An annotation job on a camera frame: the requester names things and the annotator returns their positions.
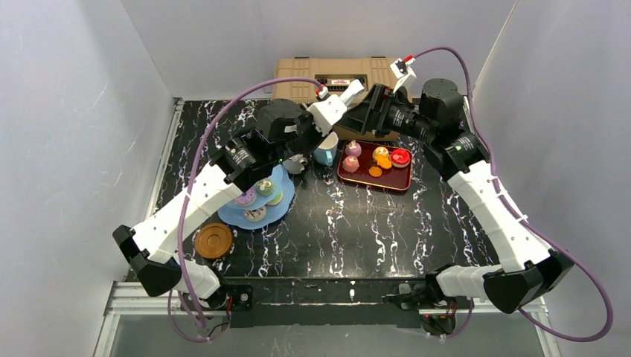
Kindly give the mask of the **pink round pastry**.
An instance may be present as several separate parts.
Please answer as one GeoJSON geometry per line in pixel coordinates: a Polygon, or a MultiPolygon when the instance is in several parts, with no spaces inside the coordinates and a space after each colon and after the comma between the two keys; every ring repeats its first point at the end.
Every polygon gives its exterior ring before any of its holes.
{"type": "Polygon", "coordinates": [[[342,162],[342,169],[347,173],[355,173],[359,169],[358,158],[353,155],[348,155],[342,162]]]}

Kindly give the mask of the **green kiwi tart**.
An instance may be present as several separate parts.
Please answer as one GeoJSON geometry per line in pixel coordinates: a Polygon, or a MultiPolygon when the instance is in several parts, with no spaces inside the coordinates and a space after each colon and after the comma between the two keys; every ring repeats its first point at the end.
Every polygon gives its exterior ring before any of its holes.
{"type": "Polygon", "coordinates": [[[264,178],[255,185],[255,189],[257,194],[262,197],[274,197],[276,196],[277,184],[271,178],[264,178]]]}

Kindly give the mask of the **green frosted donut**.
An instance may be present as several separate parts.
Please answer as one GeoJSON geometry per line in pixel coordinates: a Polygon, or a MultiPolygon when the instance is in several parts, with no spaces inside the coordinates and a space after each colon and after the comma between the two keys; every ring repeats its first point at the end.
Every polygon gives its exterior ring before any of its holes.
{"type": "Polygon", "coordinates": [[[280,202],[282,202],[284,197],[284,192],[282,190],[279,191],[279,193],[270,201],[268,201],[266,204],[268,206],[276,206],[278,205],[280,202]]]}

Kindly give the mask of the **purple frosted donut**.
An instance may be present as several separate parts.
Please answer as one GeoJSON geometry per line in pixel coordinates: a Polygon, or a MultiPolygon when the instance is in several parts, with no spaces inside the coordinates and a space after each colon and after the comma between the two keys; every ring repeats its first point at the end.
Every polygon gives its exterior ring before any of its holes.
{"type": "Polygon", "coordinates": [[[234,203],[238,207],[248,207],[252,205],[257,199],[257,191],[254,187],[250,187],[245,193],[238,196],[234,203]]]}

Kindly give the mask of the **chocolate sprinkle donut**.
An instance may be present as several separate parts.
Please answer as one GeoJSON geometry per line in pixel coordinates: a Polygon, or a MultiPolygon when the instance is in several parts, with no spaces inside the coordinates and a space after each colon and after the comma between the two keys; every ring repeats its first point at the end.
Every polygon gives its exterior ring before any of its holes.
{"type": "Polygon", "coordinates": [[[266,216],[266,214],[267,214],[267,208],[265,205],[253,210],[243,211],[244,217],[250,222],[259,222],[266,216]]]}

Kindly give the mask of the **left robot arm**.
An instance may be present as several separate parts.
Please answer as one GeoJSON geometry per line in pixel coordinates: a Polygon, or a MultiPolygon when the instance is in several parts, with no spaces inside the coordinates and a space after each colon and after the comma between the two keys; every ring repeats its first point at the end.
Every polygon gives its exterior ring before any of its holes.
{"type": "Polygon", "coordinates": [[[282,162],[314,152],[346,109],[335,95],[305,109],[291,100],[272,100],[259,112],[270,119],[236,132],[209,162],[194,162],[189,183],[160,210],[132,227],[117,227],[112,237],[145,293],[158,297],[176,290],[196,302],[215,295],[219,275],[184,258],[184,239],[282,162]]]}

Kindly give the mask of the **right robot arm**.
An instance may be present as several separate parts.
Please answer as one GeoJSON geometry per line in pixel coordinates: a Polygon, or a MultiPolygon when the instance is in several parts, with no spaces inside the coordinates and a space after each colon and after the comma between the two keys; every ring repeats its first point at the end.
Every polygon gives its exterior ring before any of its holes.
{"type": "Polygon", "coordinates": [[[464,118],[464,96],[456,84],[432,79],[423,85],[418,104],[404,90],[374,85],[339,125],[359,134],[396,132],[419,140],[427,162],[466,202],[499,258],[496,266],[439,268],[426,274],[426,282],[440,297],[489,300],[510,314],[551,291],[573,263],[505,207],[509,195],[491,173],[481,139],[461,125],[464,118]]]}

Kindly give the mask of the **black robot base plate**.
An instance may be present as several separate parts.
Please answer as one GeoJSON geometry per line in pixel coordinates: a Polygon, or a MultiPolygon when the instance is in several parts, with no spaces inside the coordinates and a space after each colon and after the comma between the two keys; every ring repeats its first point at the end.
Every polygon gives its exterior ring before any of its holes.
{"type": "Polygon", "coordinates": [[[422,278],[229,277],[211,307],[230,303],[235,327],[394,325],[453,332],[472,305],[422,278]]]}

